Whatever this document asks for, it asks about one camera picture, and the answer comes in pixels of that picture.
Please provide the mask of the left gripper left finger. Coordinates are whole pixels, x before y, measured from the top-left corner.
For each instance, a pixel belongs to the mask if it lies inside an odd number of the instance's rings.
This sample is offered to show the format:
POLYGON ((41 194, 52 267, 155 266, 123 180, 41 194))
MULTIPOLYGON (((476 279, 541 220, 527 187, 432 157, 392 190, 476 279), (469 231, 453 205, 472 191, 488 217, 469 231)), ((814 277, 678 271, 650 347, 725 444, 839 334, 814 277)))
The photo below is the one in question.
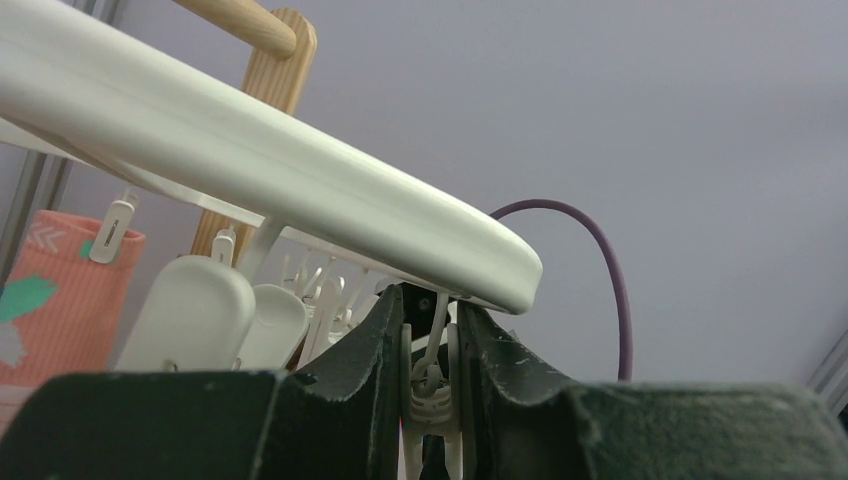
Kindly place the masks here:
POLYGON ((5 479, 393 479, 400 287, 294 373, 74 374, 25 403, 5 479))

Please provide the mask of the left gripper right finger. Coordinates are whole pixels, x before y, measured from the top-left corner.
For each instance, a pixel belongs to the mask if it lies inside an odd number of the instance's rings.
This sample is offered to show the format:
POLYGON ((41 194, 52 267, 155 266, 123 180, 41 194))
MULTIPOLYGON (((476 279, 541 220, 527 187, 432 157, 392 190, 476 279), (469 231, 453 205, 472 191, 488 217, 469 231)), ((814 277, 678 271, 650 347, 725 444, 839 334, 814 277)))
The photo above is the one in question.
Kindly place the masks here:
POLYGON ((457 308, 469 479, 843 479, 847 436, 781 384, 581 382, 457 308))

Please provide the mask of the white clip hanger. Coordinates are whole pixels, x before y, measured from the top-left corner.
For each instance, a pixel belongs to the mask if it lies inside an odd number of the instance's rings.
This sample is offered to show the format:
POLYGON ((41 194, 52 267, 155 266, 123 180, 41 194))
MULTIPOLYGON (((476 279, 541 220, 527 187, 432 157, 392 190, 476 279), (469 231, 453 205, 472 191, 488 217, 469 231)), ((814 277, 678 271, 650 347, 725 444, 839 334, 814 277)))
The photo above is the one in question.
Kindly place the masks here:
POLYGON ((482 212, 59 1, 1 5, 1 115, 409 273, 529 309, 541 263, 482 212))

